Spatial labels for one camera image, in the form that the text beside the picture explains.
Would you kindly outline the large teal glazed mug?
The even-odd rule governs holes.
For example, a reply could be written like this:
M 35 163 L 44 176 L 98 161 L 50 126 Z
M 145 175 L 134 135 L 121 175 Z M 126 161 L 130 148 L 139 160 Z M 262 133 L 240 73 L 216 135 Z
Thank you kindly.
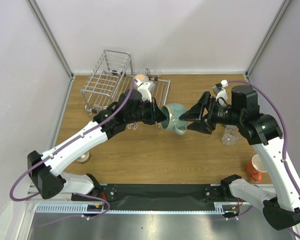
M 187 130 L 187 121 L 179 120 L 187 110 L 180 103 L 169 103 L 161 108 L 166 120 L 159 123 L 160 127 L 167 131 L 173 131 L 178 135 L 184 135 Z

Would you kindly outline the white ribbed ceramic mug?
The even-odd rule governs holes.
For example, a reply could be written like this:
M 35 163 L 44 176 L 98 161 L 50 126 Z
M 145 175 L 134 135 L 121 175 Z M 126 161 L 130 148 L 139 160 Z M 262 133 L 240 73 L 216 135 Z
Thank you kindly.
M 137 90 L 142 84 L 145 84 L 151 93 L 154 91 L 156 85 L 147 75 L 137 74 L 133 77 L 133 79 L 137 81 L 137 83 L 134 84 L 135 90 Z

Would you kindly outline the orange mug white inside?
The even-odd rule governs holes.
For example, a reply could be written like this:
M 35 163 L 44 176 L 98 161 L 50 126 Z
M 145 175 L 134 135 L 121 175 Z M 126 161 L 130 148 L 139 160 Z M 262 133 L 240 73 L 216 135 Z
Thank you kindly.
M 245 170 L 255 182 L 260 182 L 262 180 L 263 174 L 267 173 L 266 167 L 264 166 L 262 159 L 258 154 L 254 155 L 251 158 L 251 160 L 246 165 Z

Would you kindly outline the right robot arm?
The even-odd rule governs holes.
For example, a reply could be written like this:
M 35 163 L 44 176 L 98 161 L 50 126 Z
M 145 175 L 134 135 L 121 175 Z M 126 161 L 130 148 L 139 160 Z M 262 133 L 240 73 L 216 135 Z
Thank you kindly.
M 209 135 L 217 124 L 238 127 L 260 157 L 275 191 L 268 192 L 234 174 L 221 180 L 220 195 L 225 201 L 240 198 L 248 202 L 262 211 L 275 230 L 283 230 L 300 223 L 300 178 L 287 153 L 284 125 L 260 112 L 259 94 L 255 87 L 237 85 L 231 89 L 231 104 L 222 106 L 206 91 L 179 119 L 190 122 L 188 130 Z

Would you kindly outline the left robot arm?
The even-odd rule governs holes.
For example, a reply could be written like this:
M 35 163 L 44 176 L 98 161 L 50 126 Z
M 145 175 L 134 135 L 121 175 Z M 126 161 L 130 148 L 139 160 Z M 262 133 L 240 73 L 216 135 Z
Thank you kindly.
M 65 192 L 83 194 L 88 200 L 95 200 L 100 194 L 96 178 L 88 173 L 66 173 L 65 168 L 93 147 L 123 132 L 129 124 L 154 125 L 166 119 L 154 98 L 143 100 L 139 91 L 127 90 L 72 137 L 43 153 L 35 150 L 29 153 L 29 177 L 43 199 Z

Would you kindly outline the clear faceted glass cup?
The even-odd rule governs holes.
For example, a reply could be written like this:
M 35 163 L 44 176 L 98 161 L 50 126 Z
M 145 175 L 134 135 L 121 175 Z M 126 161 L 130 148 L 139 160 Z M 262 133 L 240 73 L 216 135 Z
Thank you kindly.
M 240 139 L 240 137 L 241 134 L 239 133 L 237 126 L 226 125 L 222 136 L 222 142 L 227 146 L 231 146 L 234 145 Z

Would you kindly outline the beige brown steel tumbler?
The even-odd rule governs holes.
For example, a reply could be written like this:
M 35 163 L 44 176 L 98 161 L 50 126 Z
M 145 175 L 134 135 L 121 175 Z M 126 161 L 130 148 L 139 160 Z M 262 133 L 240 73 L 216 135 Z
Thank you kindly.
M 87 151 L 87 152 L 85 152 L 83 155 L 81 155 L 80 157 L 78 157 L 78 158 L 76 159 L 76 161 L 77 161 L 78 163 L 84 164 L 84 163 L 88 163 L 88 162 L 90 161 L 90 159 L 91 159 L 90 152 Z

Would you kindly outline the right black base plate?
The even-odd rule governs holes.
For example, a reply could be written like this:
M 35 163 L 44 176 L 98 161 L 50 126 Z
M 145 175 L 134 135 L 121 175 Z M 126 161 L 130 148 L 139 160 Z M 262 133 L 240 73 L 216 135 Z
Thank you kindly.
M 221 202 L 224 200 L 223 190 L 220 185 L 206 185 L 203 188 L 204 200 L 210 202 Z

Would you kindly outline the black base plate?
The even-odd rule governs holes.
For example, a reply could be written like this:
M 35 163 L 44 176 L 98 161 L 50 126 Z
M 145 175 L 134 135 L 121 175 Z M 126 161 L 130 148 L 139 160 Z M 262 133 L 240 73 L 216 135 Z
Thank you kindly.
M 203 188 L 204 200 L 210 202 L 221 202 L 224 200 L 223 190 L 220 185 L 206 185 Z
M 113 202 L 116 200 L 117 186 L 115 184 L 101 184 L 100 194 L 108 202 Z

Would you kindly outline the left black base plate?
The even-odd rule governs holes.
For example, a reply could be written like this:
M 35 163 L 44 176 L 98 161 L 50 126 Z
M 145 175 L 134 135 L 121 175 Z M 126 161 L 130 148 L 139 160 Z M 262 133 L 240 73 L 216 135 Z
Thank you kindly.
M 117 186 L 115 184 L 101 184 L 100 194 L 108 202 L 113 202 L 116 200 Z

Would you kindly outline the aluminium front rail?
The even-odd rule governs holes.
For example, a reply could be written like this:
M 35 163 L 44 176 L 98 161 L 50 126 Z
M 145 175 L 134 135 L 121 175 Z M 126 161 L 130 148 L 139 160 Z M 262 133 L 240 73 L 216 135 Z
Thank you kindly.
M 154 210 L 147 210 L 147 211 L 127 211 L 127 210 L 111 210 L 110 203 L 104 199 L 104 197 L 101 196 L 100 190 L 101 190 L 101 184 L 97 184 L 96 187 L 94 187 L 90 193 L 87 193 L 86 196 L 80 196 L 77 194 L 74 194 L 73 192 L 65 192 L 61 191 L 60 187 L 51 187 L 48 189 L 45 189 L 43 191 L 43 194 L 41 195 L 41 198 L 44 200 L 58 200 L 61 198 L 65 198 L 67 200 L 70 200 L 72 202 L 88 202 L 88 206 L 83 211 L 85 213 L 92 213 L 92 212 L 99 212 L 101 211 L 101 207 L 94 205 L 92 202 L 95 201 L 96 198 L 99 198 L 101 201 L 105 200 L 105 206 L 106 208 L 109 208 L 113 212 L 165 212 L 165 213 L 186 213 L 186 212 L 220 212 L 221 208 L 218 207 L 218 204 L 224 203 L 226 205 L 230 205 L 234 207 L 235 211 L 238 211 L 239 205 L 241 202 L 236 198 L 231 196 L 229 193 L 227 193 L 224 186 L 221 185 L 221 189 L 224 195 L 224 200 L 215 202 L 214 203 L 214 209 L 213 210 L 202 210 L 202 211 L 154 211 Z

